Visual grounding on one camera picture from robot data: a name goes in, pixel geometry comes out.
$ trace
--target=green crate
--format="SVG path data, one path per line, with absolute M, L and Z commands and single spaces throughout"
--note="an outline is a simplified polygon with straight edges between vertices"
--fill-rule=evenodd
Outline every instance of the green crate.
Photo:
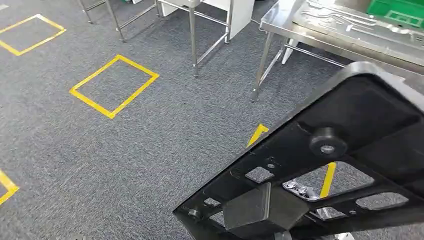
M 424 29 L 424 0 L 372 0 L 367 13 Z

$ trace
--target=floor marking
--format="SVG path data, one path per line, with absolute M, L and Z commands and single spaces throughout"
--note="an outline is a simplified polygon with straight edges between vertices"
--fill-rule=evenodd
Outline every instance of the floor marking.
M 136 68 L 136 69 L 138 69 L 142 72 L 145 72 L 146 74 L 150 75 L 151 78 L 149 80 L 147 80 L 139 89 L 137 89 L 137 91 L 135 91 L 133 94 L 131 94 L 125 101 L 123 101 L 115 110 L 109 111 L 109 110 L 105 109 L 104 107 L 100 106 L 99 104 L 97 104 L 96 102 L 94 102 L 93 100 L 91 100 L 88 97 L 79 93 L 77 91 L 77 89 L 79 87 L 81 87 L 83 84 L 90 81 L 95 76 L 99 75 L 101 72 L 103 72 L 107 68 L 109 68 L 112 64 L 114 64 L 118 60 L 121 60 L 124 63 L 127 63 L 127 64 L 133 66 L 134 68 Z M 149 69 L 145 68 L 144 66 L 142 66 L 142 65 L 140 65 L 140 64 L 138 64 L 134 61 L 131 61 L 130 59 L 118 54 L 110 62 L 106 63 L 104 66 L 99 68 L 99 70 L 95 71 L 93 74 L 88 76 L 86 79 L 82 80 L 77 85 L 73 86 L 69 90 L 69 93 L 74 95 L 75 97 L 77 97 L 78 99 L 83 101 L 84 103 L 90 105 L 91 107 L 93 107 L 97 111 L 101 112 L 102 114 L 106 115 L 107 117 L 113 119 L 116 116 L 117 113 L 119 113 L 123 108 L 125 108 L 125 106 L 127 106 L 133 99 L 135 99 L 141 92 L 143 92 L 144 89 L 146 89 L 150 84 L 152 84 L 158 77 L 159 77 L 159 74 L 157 74 L 153 71 L 150 71 Z
M 252 145 L 256 140 L 259 139 L 259 137 L 262 135 L 262 133 L 268 132 L 268 128 L 262 124 L 259 124 L 256 128 L 256 131 L 254 131 L 252 137 L 250 138 L 247 147 Z M 330 193 L 330 188 L 333 183 L 334 173 L 336 172 L 336 163 L 331 162 L 328 164 L 327 172 L 325 174 L 325 179 L 322 184 L 321 193 L 319 194 L 320 198 L 325 198 Z
M 336 171 L 336 163 L 330 162 L 328 164 L 327 173 L 325 174 L 324 183 L 322 184 L 320 198 L 325 198 L 330 193 L 331 184 L 333 183 L 334 172 Z
M 6 176 L 4 172 L 2 172 L 2 170 L 0 170 L 0 184 L 2 184 L 7 190 L 7 192 L 3 196 L 0 196 L 0 205 L 2 205 L 2 203 L 6 202 L 7 199 L 9 199 L 14 193 L 16 193 L 19 187 L 16 186 L 12 182 L 12 180 L 10 180 L 10 178 L 8 178 L 8 176 Z
M 252 145 L 254 142 L 256 142 L 256 140 L 259 139 L 259 137 L 262 135 L 262 133 L 266 133 L 268 132 L 268 128 L 262 124 L 259 124 L 256 128 L 256 131 L 254 131 L 252 137 L 250 138 L 247 147 L 249 147 L 250 145 Z
M 42 21 L 44 21 L 44 22 L 52 25 L 53 27 L 59 29 L 59 32 L 56 33 L 55 35 L 51 36 L 51 37 L 48 37 L 48 38 L 46 38 L 46 39 L 44 39 L 44 40 L 42 40 L 42 41 L 40 41 L 40 42 L 38 42 L 38 43 L 30 46 L 30 47 L 28 47 L 27 49 L 22 50 L 22 51 L 19 51 L 19 50 L 14 49 L 13 47 L 11 47 L 10 45 L 8 45 L 7 43 L 5 43 L 5 42 L 3 42 L 1 40 L 0 40 L 0 46 L 2 46 L 3 48 L 7 49 L 9 52 L 15 54 L 16 56 L 21 56 L 22 54 L 25 54 L 25 53 L 27 53 L 27 52 L 35 49 L 36 47 L 39 47 L 40 45 L 43 45 L 43 44 L 47 43 L 48 41 L 56 38 L 57 36 L 63 34 L 66 31 L 66 29 L 63 26 L 61 26 L 61 25 L 59 25 L 59 24 L 57 24 L 57 23 L 55 23 L 55 22 L 47 19 L 46 17 L 42 16 L 41 14 L 36 14 L 34 16 L 28 17 L 25 20 L 22 20 L 22 21 L 20 21 L 18 23 L 15 23 L 13 25 L 10 25 L 10 26 L 8 26 L 8 27 L 0 30 L 0 34 L 6 32 L 6 31 L 8 31 L 8 30 L 10 30 L 10 29 L 12 29 L 12 28 L 14 28 L 16 26 L 19 26 L 19 25 L 21 25 L 23 23 L 26 23 L 26 22 L 28 22 L 30 20 L 33 20 L 35 18 L 40 19 L 40 20 L 42 20 Z
M 8 7 L 6 4 L 0 4 L 0 10 L 7 9 Z

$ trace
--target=table leg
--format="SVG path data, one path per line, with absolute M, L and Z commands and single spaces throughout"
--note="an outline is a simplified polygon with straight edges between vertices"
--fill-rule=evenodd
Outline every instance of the table leg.
M 122 34 L 121 28 L 118 24 L 117 17 L 115 16 L 114 10 L 112 9 L 112 6 L 109 0 L 106 0 L 106 5 L 107 5 L 107 9 L 109 10 L 110 16 L 112 17 L 113 21 L 116 24 L 116 30 L 119 32 L 119 36 L 120 36 L 119 40 L 121 40 L 122 42 L 125 42 L 124 35 Z
M 256 82 L 254 84 L 253 93 L 251 95 L 251 100 L 253 102 L 256 101 L 256 99 L 258 98 L 259 86 L 261 85 L 261 82 L 262 82 L 262 76 L 264 73 L 265 63 L 267 62 L 267 59 L 268 59 L 268 52 L 270 51 L 271 42 L 273 41 L 273 36 L 274 36 L 273 32 L 268 32 L 268 36 L 266 37 L 265 47 L 263 48 L 263 53 L 262 53 L 262 58 L 260 59 L 259 69 L 257 70 L 257 73 L 256 73 Z
M 83 3 L 83 1 L 82 1 L 82 0 L 78 0 L 78 2 L 79 2 L 79 5 L 80 5 L 80 6 L 81 6 L 81 8 L 82 8 L 82 11 L 85 13 L 85 15 L 87 15 L 88 22 L 89 22 L 90 24 L 93 24 L 93 21 L 92 21 L 92 19 L 91 19 L 90 15 L 89 15 L 89 13 L 88 13 L 88 10 L 87 10 L 86 6 L 85 6 L 85 5 L 84 5 L 84 3 Z
M 158 0 L 154 0 L 156 3 L 157 17 L 162 18 L 164 16 L 164 11 L 162 10 L 162 3 Z
M 299 41 L 296 41 L 294 39 L 288 38 L 286 44 L 290 46 L 296 47 L 298 45 Z M 293 49 L 287 49 L 284 53 L 284 56 L 282 57 L 281 64 L 286 64 L 287 60 L 289 59 L 290 55 L 292 55 Z
M 194 67 L 194 77 L 199 75 L 198 69 L 198 54 L 196 48 L 196 22 L 195 22 L 195 8 L 190 7 L 189 18 L 190 18 L 190 36 L 191 36 L 191 53 L 192 53 L 192 62 Z
M 230 43 L 231 25 L 233 23 L 233 10 L 234 10 L 233 7 L 234 7 L 234 0 L 230 0 L 229 1 L 229 10 L 228 10 L 228 13 L 227 13 L 227 20 L 226 20 L 226 23 L 228 24 L 228 26 L 225 28 L 227 35 L 224 39 L 224 42 L 226 44 Z

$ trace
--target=screw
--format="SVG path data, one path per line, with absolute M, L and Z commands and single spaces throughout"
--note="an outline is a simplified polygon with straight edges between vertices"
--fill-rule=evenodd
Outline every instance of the screw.
M 323 145 L 323 146 L 321 146 L 320 150 L 324 154 L 332 154 L 332 153 L 334 153 L 336 148 L 331 146 L 331 145 Z
M 200 212 L 198 210 L 194 210 L 194 209 L 189 209 L 188 210 L 188 215 L 195 218 L 195 219 L 199 219 L 200 218 Z

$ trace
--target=black plastic panel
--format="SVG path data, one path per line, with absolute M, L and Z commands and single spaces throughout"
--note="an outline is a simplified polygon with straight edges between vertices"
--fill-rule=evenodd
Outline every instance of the black plastic panel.
M 424 97 L 411 85 L 381 72 L 370 63 L 352 63 L 331 78 L 289 116 L 206 185 L 184 201 L 174 213 L 199 214 L 190 223 L 238 239 L 223 228 L 207 223 L 228 201 L 251 191 L 258 183 L 245 174 L 262 167 L 274 177 L 273 187 L 324 166 L 341 161 L 374 179 L 373 183 L 315 201 L 305 201 L 311 211 L 332 207 L 345 216 L 321 219 L 306 213 L 290 229 L 293 237 L 307 239 L 330 234 L 393 227 L 424 221 Z M 332 159 L 310 149 L 313 133 L 331 128 L 347 144 L 341 157 Z M 408 201 L 378 210 L 356 204 L 357 199 L 379 193 L 396 193 Z M 220 206 L 206 206 L 213 198 Z

